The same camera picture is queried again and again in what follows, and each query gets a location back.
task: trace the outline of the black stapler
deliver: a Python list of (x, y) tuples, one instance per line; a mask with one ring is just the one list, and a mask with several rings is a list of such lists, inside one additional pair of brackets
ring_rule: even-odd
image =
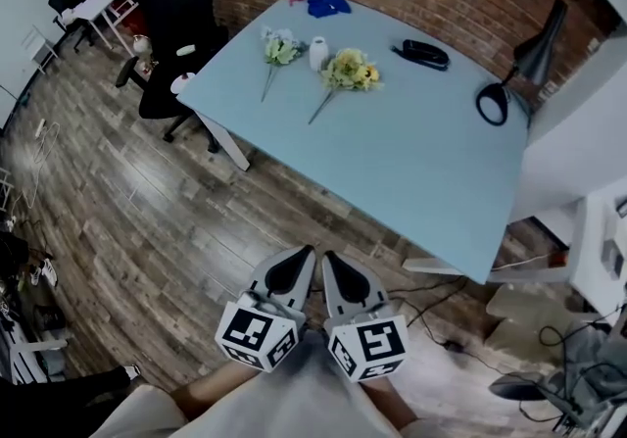
[(449, 55), (444, 51), (425, 42), (406, 39), (403, 41), (403, 51), (396, 46), (391, 46), (390, 49), (410, 62), (430, 67), (436, 71), (445, 71), (451, 62)]

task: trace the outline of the light blue table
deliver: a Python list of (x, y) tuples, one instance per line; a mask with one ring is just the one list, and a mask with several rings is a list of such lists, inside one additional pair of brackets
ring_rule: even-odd
[[(484, 122), (477, 92), (495, 78), (424, 32), (358, 4), (315, 19), (306, 3), (279, 0), (230, 41), (179, 100), (281, 163), (326, 187), (390, 229), (485, 282), (516, 191), (527, 118), (509, 105), (505, 125)], [(324, 89), (304, 56), (267, 77), (263, 25), (291, 28), (306, 42), (322, 35), (333, 53), (360, 48), (385, 83), (344, 92), (316, 118)], [(451, 57), (445, 73), (390, 51), (404, 39), (435, 44)]]

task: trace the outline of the black chair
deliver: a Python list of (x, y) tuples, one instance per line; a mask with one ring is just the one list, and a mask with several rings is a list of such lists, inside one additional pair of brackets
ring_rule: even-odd
[[(50, 6), (59, 15), (61, 15), (65, 10), (73, 9), (83, 1), (84, 0), (49, 0), (48, 6)], [(61, 30), (63, 30), (64, 32), (68, 34), (76, 32), (77, 30), (82, 28), (82, 32), (80, 33), (80, 38), (74, 45), (74, 51), (76, 53), (78, 53), (78, 44), (80, 44), (80, 42), (85, 38), (87, 38), (87, 41), (89, 42), (89, 46), (94, 45), (94, 41), (91, 38), (93, 29), (91, 28), (91, 25), (89, 24), (87, 20), (76, 19), (69, 25), (63, 25), (61, 22), (59, 22), (59, 18), (57, 17), (55, 18), (53, 22), (57, 24), (61, 28)]]
[[(148, 36), (152, 42), (153, 57), (158, 64), (149, 80), (136, 70), (137, 57), (128, 60), (122, 68), (116, 87), (131, 79), (143, 90), (139, 116), (147, 120), (176, 118), (166, 131), (164, 140), (172, 142), (172, 133), (193, 111), (182, 105), (170, 92), (172, 82), (183, 73), (197, 73), (217, 51), (226, 44), (228, 30), (217, 26), (214, 19), (214, 0), (137, 0), (144, 15)], [(196, 50), (177, 56), (182, 47), (194, 45)], [(210, 135), (209, 151), (218, 145)]]

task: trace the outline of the flower stem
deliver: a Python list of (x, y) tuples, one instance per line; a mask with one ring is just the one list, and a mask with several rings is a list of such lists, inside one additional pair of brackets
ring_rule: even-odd
[(333, 97), (335, 95), (336, 95), (335, 90), (333, 90), (333, 89), (329, 90), (329, 92), (324, 97), (324, 100), (322, 100), (322, 103), (320, 104), (320, 106), (313, 113), (313, 116), (310, 119), (310, 121), (308, 122), (308, 124), (311, 124), (312, 122), (314, 122), (314, 119), (317, 118), (317, 115), (322, 112), (322, 109), (324, 109), (326, 107), (326, 105), (333, 99)]
[(278, 72), (277, 66), (274, 66), (273, 64), (268, 64), (267, 66), (268, 66), (267, 79), (265, 80), (264, 93), (262, 93), (262, 102), (265, 96), (267, 95), (267, 91), (270, 89), (270, 85), (272, 84), (272, 80), (274, 79), (274, 76)]

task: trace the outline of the desk lamp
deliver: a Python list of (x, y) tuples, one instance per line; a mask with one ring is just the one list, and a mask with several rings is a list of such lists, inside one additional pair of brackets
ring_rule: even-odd
[(501, 126), (507, 121), (509, 97), (506, 84), (515, 75), (520, 74), (538, 86), (547, 82), (553, 45), (567, 9), (565, 2), (555, 0), (540, 33), (513, 49), (513, 65), (507, 77), (501, 82), (489, 84), (479, 92), (476, 100), (477, 110), (489, 124)]

